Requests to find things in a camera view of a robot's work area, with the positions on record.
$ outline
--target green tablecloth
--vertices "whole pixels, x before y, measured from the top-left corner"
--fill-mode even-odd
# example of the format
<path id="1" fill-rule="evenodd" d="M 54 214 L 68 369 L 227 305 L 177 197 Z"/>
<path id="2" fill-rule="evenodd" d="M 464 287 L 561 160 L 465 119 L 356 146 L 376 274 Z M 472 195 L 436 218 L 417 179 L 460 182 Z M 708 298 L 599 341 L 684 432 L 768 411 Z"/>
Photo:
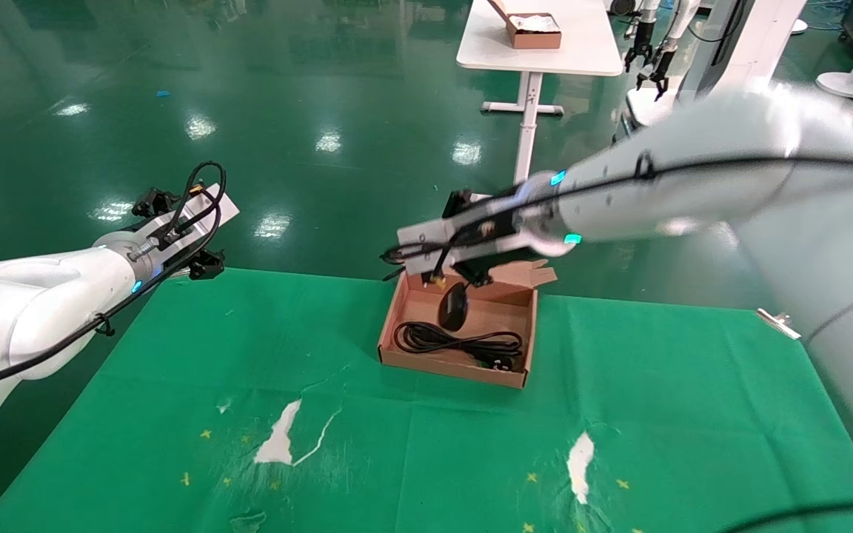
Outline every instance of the green tablecloth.
<path id="1" fill-rule="evenodd" d="M 0 500 L 0 532 L 707 532 L 853 498 L 812 365 L 752 312 L 542 296 L 515 391 L 382 367 L 390 293 L 247 270 L 165 283 Z M 331 421 L 318 451 L 254 463 L 298 398 L 292 455 Z M 582 431 L 585 506 L 566 470 Z"/>

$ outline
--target green floor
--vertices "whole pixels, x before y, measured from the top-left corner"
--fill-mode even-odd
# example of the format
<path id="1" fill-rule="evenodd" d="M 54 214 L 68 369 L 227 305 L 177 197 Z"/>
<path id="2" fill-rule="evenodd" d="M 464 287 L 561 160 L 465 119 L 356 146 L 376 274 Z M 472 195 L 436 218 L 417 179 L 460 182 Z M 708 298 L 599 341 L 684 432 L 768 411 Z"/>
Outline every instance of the green floor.
<path id="1" fill-rule="evenodd" d="M 450 190 L 511 183 L 518 117 L 478 106 L 514 98 L 518 75 L 457 67 L 467 10 L 467 0 L 0 0 L 0 259 L 88 246 L 127 223 L 146 188 L 179 189 L 215 159 L 241 208 L 217 237 L 230 266 L 383 276 L 377 255 L 396 227 L 439 215 Z M 779 77 L 810 81 L 852 62 L 836 31 L 810 30 L 792 39 Z M 539 121 L 532 169 L 605 148 L 629 87 L 623 76 L 546 78 L 545 100 L 566 115 Z M 772 306 L 718 229 L 588 246 L 555 264 L 554 293 Z M 0 493 L 115 341 L 95 340 L 10 398 Z"/>

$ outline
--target black computer mouse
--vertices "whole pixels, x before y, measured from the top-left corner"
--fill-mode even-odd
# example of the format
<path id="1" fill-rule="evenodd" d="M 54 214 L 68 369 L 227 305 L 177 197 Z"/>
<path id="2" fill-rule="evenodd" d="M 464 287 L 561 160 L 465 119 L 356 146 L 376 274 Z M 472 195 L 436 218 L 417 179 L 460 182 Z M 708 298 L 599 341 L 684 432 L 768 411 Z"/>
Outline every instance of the black computer mouse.
<path id="1" fill-rule="evenodd" d="M 466 323 L 466 311 L 469 304 L 466 300 L 466 286 L 459 283 L 451 286 L 443 300 L 440 301 L 440 313 L 436 318 L 437 324 L 447 331 L 459 331 Z"/>

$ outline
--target white table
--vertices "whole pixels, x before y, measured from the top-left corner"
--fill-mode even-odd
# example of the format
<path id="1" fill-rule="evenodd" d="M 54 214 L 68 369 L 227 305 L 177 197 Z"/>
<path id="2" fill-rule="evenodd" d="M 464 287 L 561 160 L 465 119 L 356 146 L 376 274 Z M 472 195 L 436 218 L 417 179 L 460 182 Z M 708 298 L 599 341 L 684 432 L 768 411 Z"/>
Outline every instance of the white table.
<path id="1" fill-rule="evenodd" d="M 522 113 L 514 181 L 521 183 L 529 177 L 538 113 L 564 113 L 560 105 L 538 103 L 542 73 L 616 76 L 623 64 L 603 0 L 505 0 L 505 6 L 509 13 L 551 13 L 562 33 L 558 50 L 514 50 L 505 21 L 487 0 L 473 0 L 456 54 L 460 67 L 521 72 L 515 104 L 483 103 L 483 111 Z"/>

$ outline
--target small cardboard box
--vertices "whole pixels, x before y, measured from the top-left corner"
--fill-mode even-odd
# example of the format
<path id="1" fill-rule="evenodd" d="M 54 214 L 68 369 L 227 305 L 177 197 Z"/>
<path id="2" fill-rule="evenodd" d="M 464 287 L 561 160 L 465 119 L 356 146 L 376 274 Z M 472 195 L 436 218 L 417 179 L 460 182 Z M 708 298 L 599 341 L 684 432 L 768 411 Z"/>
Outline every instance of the small cardboard box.
<path id="1" fill-rule="evenodd" d="M 459 350 L 410 354 L 397 346 L 394 331 L 398 325 L 406 321 L 437 323 L 440 300 L 443 300 L 446 290 L 436 284 L 423 286 L 420 276 L 401 276 L 397 282 L 377 344 L 380 362 L 433 374 L 453 375 L 455 378 L 524 388 L 532 370 L 535 315 L 538 313 L 538 291 L 535 287 L 558 279 L 553 269 L 542 267 L 545 263 L 517 261 L 489 270 L 493 283 L 467 288 L 469 310 L 465 324 L 460 331 L 450 332 L 458 338 L 494 331 L 518 333 L 522 337 L 522 356 L 515 362 L 514 371 L 483 368 L 470 355 Z M 446 274 L 447 288 L 459 282 L 463 282 L 463 278 L 452 272 Z"/>
<path id="2" fill-rule="evenodd" d="M 505 10 L 505 4 L 502 0 L 489 0 L 493 9 L 498 16 L 505 21 L 505 30 L 508 31 L 509 41 L 512 43 L 512 48 L 517 50 L 534 50 L 534 48 L 559 48 L 561 47 L 561 28 L 558 28 L 558 22 L 551 13 L 508 13 Z M 512 17 L 531 17 L 531 16 L 548 17 L 555 23 L 556 31 L 525 31 L 519 30 L 512 21 Z"/>

